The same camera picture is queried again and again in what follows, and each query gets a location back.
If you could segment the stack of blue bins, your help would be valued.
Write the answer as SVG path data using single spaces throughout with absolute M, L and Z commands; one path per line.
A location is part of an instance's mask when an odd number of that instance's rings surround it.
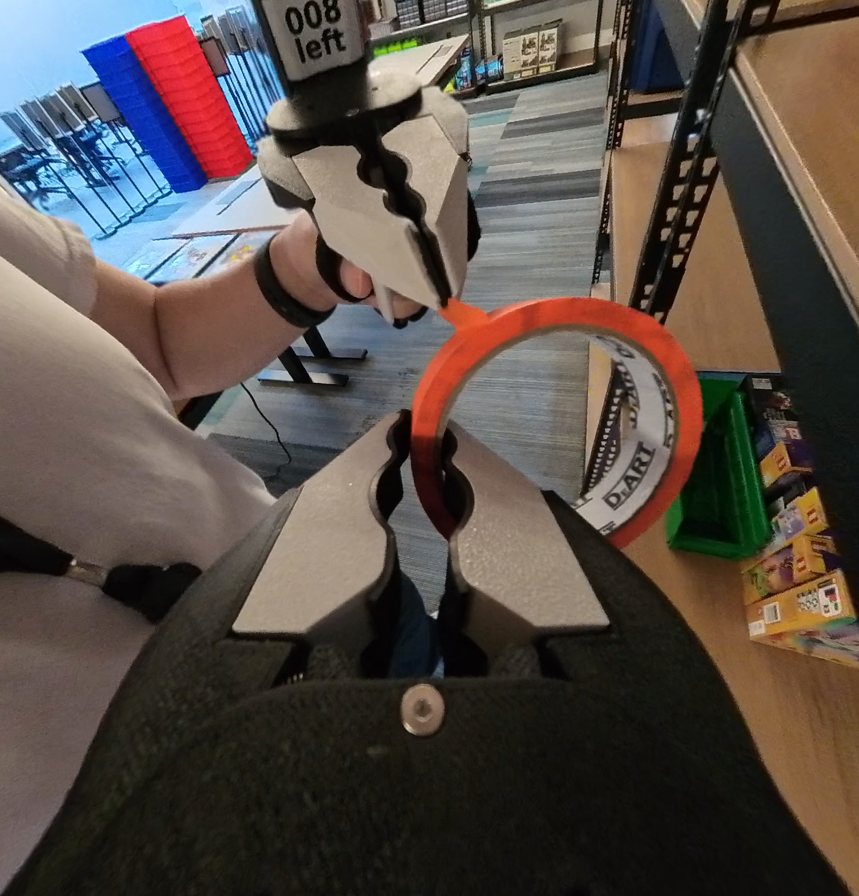
M 201 189 L 206 174 L 126 37 L 93 44 L 82 54 L 169 187 L 178 194 Z

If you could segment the orange tape roll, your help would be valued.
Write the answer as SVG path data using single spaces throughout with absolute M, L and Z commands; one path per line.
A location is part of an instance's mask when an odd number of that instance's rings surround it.
M 460 392 L 497 355 L 556 330 L 580 331 L 628 375 L 634 414 L 627 446 L 580 501 L 578 513 L 619 549 L 665 515 L 692 472 L 704 431 L 704 402 L 689 358 L 659 322 L 593 297 L 531 300 L 491 312 L 452 299 L 440 316 L 454 334 L 416 389 L 411 458 L 420 503 L 442 536 L 455 531 L 454 512 L 444 498 L 442 442 Z

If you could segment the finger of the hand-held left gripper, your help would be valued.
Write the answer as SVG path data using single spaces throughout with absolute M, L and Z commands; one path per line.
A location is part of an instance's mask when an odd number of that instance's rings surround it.
M 318 146 L 292 158 L 307 187 L 310 210 L 325 242 L 365 271 L 375 287 L 398 294 L 380 282 L 380 252 L 385 247 L 380 234 L 385 217 L 380 152 L 379 163 L 379 173 L 373 173 L 364 151 L 353 145 Z M 416 303 L 433 310 L 447 304 Z
M 380 282 L 415 302 L 459 298 L 468 267 L 466 161 L 431 116 L 402 122 L 380 146 Z

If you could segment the white shirt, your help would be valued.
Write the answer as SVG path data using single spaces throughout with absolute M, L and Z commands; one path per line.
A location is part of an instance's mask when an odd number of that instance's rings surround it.
M 205 570 L 274 499 L 89 319 L 95 292 L 84 233 L 0 190 L 0 516 L 104 569 Z M 0 574 L 0 892 L 153 629 L 90 584 Z

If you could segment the stack of red bins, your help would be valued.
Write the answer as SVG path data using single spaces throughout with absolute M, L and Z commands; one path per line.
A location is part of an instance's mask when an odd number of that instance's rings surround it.
M 206 177 L 244 174 L 253 154 L 187 19 L 156 21 L 125 37 Z

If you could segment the person's left hand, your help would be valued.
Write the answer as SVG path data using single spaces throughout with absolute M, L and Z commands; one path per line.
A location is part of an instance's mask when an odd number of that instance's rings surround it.
M 393 297 L 391 292 L 388 292 L 385 299 L 381 300 L 377 297 L 374 287 L 367 297 L 354 296 L 342 282 L 343 261 L 342 257 L 317 232 L 314 247 L 315 268 L 323 284 L 334 294 L 339 304 L 349 307 L 370 307 L 396 330 L 402 330 L 409 324 L 419 322 L 426 316 L 429 311 L 427 307 L 413 302 L 406 308 L 402 307 L 401 302 L 408 303 L 410 300 L 405 300 L 397 294 Z

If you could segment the black wristband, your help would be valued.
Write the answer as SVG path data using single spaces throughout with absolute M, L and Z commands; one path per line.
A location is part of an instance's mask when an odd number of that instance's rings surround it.
M 271 260 L 272 243 L 278 236 L 279 232 L 273 234 L 255 253 L 256 285 L 267 305 L 279 318 L 294 329 L 311 330 L 327 321 L 334 313 L 335 307 L 326 310 L 311 308 L 293 297 L 282 285 Z

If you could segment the black metal rack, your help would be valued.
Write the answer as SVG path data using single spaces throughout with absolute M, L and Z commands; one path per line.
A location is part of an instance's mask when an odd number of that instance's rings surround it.
M 628 306 L 664 322 L 718 173 L 733 199 L 771 336 L 826 465 L 825 496 L 859 575 L 859 326 L 782 173 L 735 69 L 738 46 L 771 25 L 780 2 L 664 2 L 679 60 L 696 39 L 630 289 Z

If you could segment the background shelf unit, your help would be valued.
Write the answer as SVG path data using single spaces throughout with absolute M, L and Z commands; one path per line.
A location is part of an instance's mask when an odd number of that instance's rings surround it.
M 374 56 L 434 50 L 423 71 L 459 98 L 595 73 L 615 2 L 367 2 Z

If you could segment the green plastic bin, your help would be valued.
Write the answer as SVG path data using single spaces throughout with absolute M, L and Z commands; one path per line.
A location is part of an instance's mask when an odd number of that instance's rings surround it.
M 700 371 L 704 431 L 692 473 L 665 516 L 669 548 L 744 561 L 771 538 L 737 372 Z

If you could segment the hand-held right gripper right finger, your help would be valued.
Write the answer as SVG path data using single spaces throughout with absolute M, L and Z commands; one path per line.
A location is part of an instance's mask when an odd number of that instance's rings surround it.
M 498 658 L 550 636 L 600 633 L 610 621 L 541 490 L 456 422 L 454 484 L 466 508 L 449 540 L 461 631 Z

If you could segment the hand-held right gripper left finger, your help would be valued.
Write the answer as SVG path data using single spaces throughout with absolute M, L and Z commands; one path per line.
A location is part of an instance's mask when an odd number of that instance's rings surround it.
M 299 489 L 234 620 L 234 634 L 331 644 L 353 658 L 377 638 L 375 606 L 397 555 L 405 415 L 381 418 Z

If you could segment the person's left forearm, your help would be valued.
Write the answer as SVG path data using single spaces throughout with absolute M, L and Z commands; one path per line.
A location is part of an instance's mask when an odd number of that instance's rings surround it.
M 254 260 L 161 288 L 98 261 L 90 318 L 131 352 L 170 399 L 224 391 L 256 375 L 306 332 L 267 305 Z

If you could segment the black badge reel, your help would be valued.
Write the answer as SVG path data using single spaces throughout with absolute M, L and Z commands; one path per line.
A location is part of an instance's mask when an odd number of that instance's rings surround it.
M 158 624 L 200 575 L 202 570 L 189 563 L 122 565 L 106 574 L 100 589 L 148 623 Z

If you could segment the purple toy box yellow lid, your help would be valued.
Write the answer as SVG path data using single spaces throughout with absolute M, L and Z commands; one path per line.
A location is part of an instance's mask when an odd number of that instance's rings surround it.
M 754 448 L 765 489 L 790 475 L 814 472 L 813 452 L 796 420 L 766 420 L 754 434 Z

